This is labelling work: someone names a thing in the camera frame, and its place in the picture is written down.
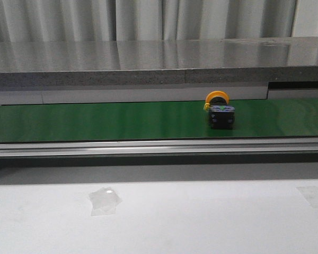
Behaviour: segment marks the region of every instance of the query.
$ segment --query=gray countertop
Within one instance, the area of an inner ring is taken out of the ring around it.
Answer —
[[[0,90],[318,81],[318,38],[0,42]]]

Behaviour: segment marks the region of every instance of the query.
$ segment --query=yellow ring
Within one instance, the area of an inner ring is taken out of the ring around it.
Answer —
[[[205,103],[210,103],[210,101],[214,98],[214,97],[221,97],[223,98],[226,103],[228,104],[229,103],[229,96],[227,95],[227,93],[223,92],[223,91],[213,91],[211,93],[209,93],[207,96],[206,96],[206,99],[205,99]]]

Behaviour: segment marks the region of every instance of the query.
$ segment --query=metal frame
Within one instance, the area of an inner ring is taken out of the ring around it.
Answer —
[[[3,143],[0,157],[318,152],[318,137]]]

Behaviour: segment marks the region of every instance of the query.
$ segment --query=green conveyor belt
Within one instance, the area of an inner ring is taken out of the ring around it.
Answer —
[[[318,99],[230,104],[233,130],[212,130],[203,101],[0,106],[0,142],[318,135]]]

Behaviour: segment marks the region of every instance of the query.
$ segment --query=gray curtain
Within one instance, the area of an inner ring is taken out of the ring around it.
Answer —
[[[0,0],[0,41],[318,37],[318,0]]]

